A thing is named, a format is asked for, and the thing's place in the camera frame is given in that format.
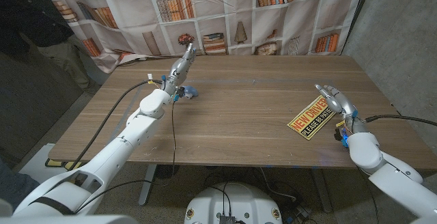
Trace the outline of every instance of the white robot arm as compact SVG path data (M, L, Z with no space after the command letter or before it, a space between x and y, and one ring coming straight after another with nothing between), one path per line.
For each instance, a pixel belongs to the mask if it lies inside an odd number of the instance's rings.
M352 133L347 143L352 161L368 174L369 180L420 219L437 222L437 195L421 185L421 175L410 165L380 151L378 140L358 118L356 107L334 87L315 85L329 108L343 116Z
M21 202L12 218L94 213L103 196L86 203L108 188L136 147L154 136L159 119L164 115L163 105L170 104L194 58L195 49L189 44L184 56L173 64L169 76L163 80L161 89L155 89L141 101L126 128L112 142L86 165L39 185Z

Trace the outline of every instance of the robot finger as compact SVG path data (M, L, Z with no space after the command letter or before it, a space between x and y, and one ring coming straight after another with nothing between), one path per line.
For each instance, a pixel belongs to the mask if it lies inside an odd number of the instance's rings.
M326 103L329 106L329 109L331 109L336 113L341 113L343 109L334 96L331 96L331 94L328 91L326 91L321 85L315 84L315 88L317 88L317 90L319 90L323 98L326 99Z

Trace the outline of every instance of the printed backdrop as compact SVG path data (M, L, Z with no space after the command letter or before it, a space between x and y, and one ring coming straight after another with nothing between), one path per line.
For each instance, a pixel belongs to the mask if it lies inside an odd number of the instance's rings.
M189 40L208 55L338 55L358 4L358 0L52 1L97 66L108 73L122 53L181 55Z

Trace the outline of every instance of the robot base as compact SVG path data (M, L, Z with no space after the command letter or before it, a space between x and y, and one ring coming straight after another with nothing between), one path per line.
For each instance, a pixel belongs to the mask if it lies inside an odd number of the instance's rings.
M224 186L224 182L214 185L221 190ZM258 188L241 182L228 182L225 192L231 202L231 216L235 217L227 218L226 223L282 224L278 205ZM229 216L228 203L225 196L225 216ZM222 213L223 192L208 187L191 200L184 223L222 223L225 219Z

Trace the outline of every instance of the tabletop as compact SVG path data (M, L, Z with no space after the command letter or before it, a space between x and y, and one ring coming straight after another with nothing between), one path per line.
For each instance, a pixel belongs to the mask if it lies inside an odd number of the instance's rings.
M118 67L50 151L53 160L74 160L93 137L115 101L131 86L160 79L176 59ZM319 93L333 85L358 108L361 118L397 114L387 98L347 56L198 56L183 85L199 96L174 105L177 165L353 168L348 151L334 139L334 116L311 140L287 126ZM128 116L156 86L145 84L120 102L83 160L90 160L126 125ZM130 161L173 163L171 105L158 132ZM437 157L408 122L380 119L368 124L380 149L416 169L437 169Z

